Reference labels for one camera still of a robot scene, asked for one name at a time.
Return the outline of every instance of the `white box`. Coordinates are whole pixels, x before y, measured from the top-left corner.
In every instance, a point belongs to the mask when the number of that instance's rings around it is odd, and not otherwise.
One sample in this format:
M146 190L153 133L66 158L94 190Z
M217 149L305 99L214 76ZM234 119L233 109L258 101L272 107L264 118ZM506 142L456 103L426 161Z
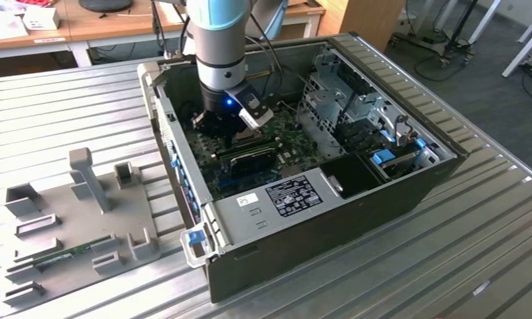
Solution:
M59 15L54 8L29 7L22 20L27 30L57 30L59 26Z

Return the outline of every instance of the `white paper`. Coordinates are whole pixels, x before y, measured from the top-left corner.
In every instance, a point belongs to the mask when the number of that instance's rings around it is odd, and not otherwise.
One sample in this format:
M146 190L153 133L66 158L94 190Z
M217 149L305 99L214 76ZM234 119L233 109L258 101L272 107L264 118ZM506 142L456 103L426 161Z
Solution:
M19 17L0 12L0 40L27 35L23 22Z

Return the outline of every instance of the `blue latch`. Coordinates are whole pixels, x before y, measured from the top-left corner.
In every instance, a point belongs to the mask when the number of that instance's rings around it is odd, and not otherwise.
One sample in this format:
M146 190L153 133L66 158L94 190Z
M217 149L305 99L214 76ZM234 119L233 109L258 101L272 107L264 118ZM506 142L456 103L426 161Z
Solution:
M201 243L205 240L205 232L204 231L192 231L189 232L189 246Z
M421 138L418 138L418 139L416 140L416 145L417 145L417 147L418 147L420 149L422 149L422 148L425 147L425 141L424 141Z
M393 160L396 157L389 150L381 150L372 154L372 159L374 160L376 164L385 163L386 161Z
M388 141L396 142L396 139L393 138L392 135L389 135L389 133L385 130L381 130L380 133L381 133L381 135L384 135L384 137L386 138Z

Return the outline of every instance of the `green circuit board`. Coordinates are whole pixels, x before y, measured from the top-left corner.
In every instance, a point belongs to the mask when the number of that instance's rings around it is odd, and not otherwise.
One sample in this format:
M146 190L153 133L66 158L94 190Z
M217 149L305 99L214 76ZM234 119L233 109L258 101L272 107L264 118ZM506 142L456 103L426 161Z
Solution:
M194 131L185 133L214 200L278 181L310 169L324 161L316 142L298 127L296 128L294 116L286 110L276 112L273 118L260 130L242 132L244 137L240 140L234 137L232 153L218 158L216 154L228 150L221 145L221 141L208 138ZM236 152L236 149L242 145L257 146ZM232 178L229 174L232 160L257 152L270 152L270 154L274 152L274 164L258 173Z

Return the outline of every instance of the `metal case side panel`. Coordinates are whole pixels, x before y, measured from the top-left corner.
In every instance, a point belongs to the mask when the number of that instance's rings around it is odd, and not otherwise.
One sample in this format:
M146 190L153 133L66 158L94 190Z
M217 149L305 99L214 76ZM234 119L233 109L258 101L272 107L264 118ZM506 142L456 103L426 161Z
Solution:
M221 255L206 266L210 301L222 301L272 279L409 212L462 161L458 157L437 164L413 178Z

